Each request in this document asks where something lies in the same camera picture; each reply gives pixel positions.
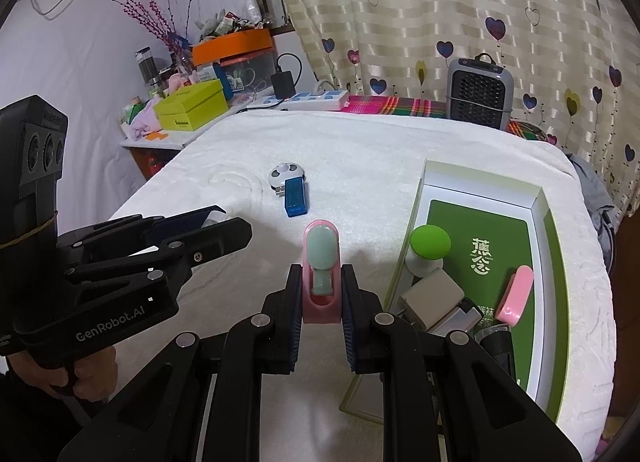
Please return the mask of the left hand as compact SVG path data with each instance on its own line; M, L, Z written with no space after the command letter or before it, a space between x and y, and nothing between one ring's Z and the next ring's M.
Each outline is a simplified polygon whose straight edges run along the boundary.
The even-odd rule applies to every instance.
M40 367L28 352L8 356L12 371L26 384L40 388L55 398L55 390L73 382L73 393L80 399L96 402L111 396L118 380L117 350L114 346L78 360L70 369L47 370Z

